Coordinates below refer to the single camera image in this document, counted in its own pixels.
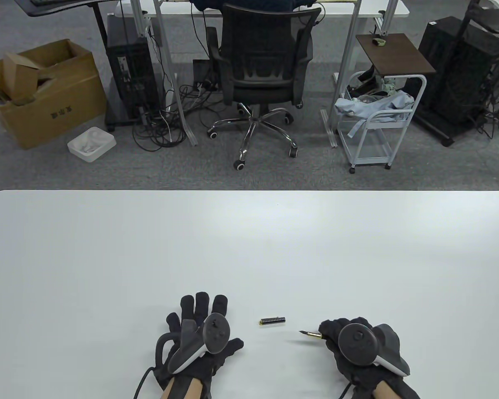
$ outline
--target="forearm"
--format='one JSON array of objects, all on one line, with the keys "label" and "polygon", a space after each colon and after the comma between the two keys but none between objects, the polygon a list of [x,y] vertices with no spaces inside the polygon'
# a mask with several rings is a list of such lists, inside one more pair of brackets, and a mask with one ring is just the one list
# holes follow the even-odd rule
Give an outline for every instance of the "forearm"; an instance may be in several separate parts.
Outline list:
[{"label": "forearm", "polygon": [[381,381],[379,385],[377,385],[377,388],[373,391],[373,397],[375,399],[401,399],[384,381]]},{"label": "forearm", "polygon": [[200,399],[202,388],[202,382],[196,378],[189,382],[174,377],[168,383],[161,399]]}]

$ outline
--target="white metal cart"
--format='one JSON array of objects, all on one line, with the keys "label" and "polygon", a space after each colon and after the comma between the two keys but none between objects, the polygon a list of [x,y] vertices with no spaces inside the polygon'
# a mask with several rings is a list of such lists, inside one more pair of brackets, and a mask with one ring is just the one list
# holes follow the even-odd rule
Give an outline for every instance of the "white metal cart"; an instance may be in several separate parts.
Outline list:
[{"label": "white metal cart", "polygon": [[[363,71],[356,72],[351,76],[351,81],[354,81],[358,76],[363,74]],[[421,80],[421,88],[416,96],[415,102],[411,109],[407,110],[383,110],[371,114],[362,125],[362,129],[356,131],[354,135],[349,135],[350,129],[359,119],[354,117],[344,116],[339,113],[333,106],[332,112],[336,114],[336,125],[332,126],[333,131],[338,131],[338,135],[351,164],[350,173],[355,173],[357,165],[376,165],[386,164],[385,168],[390,169],[394,162],[395,155],[398,153],[399,146],[403,141],[403,137],[407,132],[407,128],[414,116],[415,109],[421,100],[421,96],[425,91],[427,80],[421,74],[386,76],[386,78],[417,78]],[[349,97],[348,91],[345,92],[345,97]],[[403,115],[404,118],[398,121],[380,122],[377,118],[382,116]],[[383,129],[401,129],[398,142],[391,148]]]}]

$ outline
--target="chair backrest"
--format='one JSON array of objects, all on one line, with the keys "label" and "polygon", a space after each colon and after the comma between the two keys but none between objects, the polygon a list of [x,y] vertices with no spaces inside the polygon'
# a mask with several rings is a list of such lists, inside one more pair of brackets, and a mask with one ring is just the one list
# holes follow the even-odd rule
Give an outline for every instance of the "chair backrest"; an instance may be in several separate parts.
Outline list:
[{"label": "chair backrest", "polygon": [[265,12],[225,4],[222,8],[222,57],[233,77],[244,81],[291,80],[295,65],[307,57],[311,30],[321,8]]}]

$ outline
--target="dark jacket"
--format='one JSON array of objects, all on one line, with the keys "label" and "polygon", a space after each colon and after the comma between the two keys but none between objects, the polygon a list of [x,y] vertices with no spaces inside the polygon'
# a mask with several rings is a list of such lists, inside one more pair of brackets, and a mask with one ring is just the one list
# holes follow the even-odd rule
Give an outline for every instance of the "dark jacket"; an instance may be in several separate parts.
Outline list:
[{"label": "dark jacket", "polygon": [[238,7],[258,11],[288,12],[299,6],[311,6],[316,0],[191,0],[194,6],[203,11],[206,8],[221,10],[225,2]]}]

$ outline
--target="white desk leg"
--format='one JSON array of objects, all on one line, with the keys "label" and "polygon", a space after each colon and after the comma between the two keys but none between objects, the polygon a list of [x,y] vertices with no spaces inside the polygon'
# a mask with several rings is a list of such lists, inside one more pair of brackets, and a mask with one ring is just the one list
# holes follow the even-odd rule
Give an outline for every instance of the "white desk leg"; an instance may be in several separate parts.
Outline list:
[{"label": "white desk leg", "polygon": [[179,120],[181,121],[181,129],[183,129],[183,131],[187,134],[187,137],[191,145],[198,145],[198,140],[196,139],[194,133],[192,133],[192,130],[190,129],[190,126],[188,125],[187,120],[185,118],[185,114],[183,112],[183,105],[181,104],[181,96],[179,95],[179,84],[177,83],[174,74],[172,56],[170,55],[170,48],[168,47],[168,38],[166,37],[166,31],[164,29],[165,25],[163,23],[163,16],[161,13],[161,3],[158,0],[152,0],[152,1],[154,2],[155,5],[155,12],[157,14],[159,28],[161,31],[161,43],[159,44],[161,50],[161,57],[164,62],[165,72],[168,75],[168,79],[170,80],[172,88],[174,90],[175,102],[177,103],[179,111]]},{"label": "white desk leg", "polygon": [[336,125],[336,115],[333,111],[335,106],[335,102],[339,97],[343,97],[344,93],[347,89],[348,82],[350,80],[350,64],[353,55],[353,48],[356,43],[356,32],[358,32],[359,27],[359,18],[358,12],[360,11],[362,0],[356,0],[355,7],[353,9],[353,15],[351,16],[351,22],[348,31],[348,38],[346,39],[346,44],[344,48],[344,53],[342,55],[342,60],[340,62],[340,72],[338,73],[338,81],[335,84],[335,93],[333,95],[333,101],[331,102],[331,107],[329,109],[329,114],[327,114],[327,110],[320,110],[321,118],[324,122],[325,130],[327,133],[327,137],[329,138],[329,142],[331,143],[332,148],[336,148],[338,143],[336,142],[335,133],[333,131]]},{"label": "white desk leg", "polygon": [[366,25],[368,23],[369,18],[359,18],[357,19],[357,23],[355,26],[355,32],[354,32],[354,40],[355,40],[355,46],[353,48],[353,53],[351,55],[351,59],[348,65],[348,76],[347,80],[349,82],[349,78],[351,77],[352,74],[356,72],[356,61],[358,59],[358,56],[360,55],[360,52],[362,51],[362,47],[358,43],[358,40],[356,39],[356,35],[358,34],[364,34],[366,32]]}]

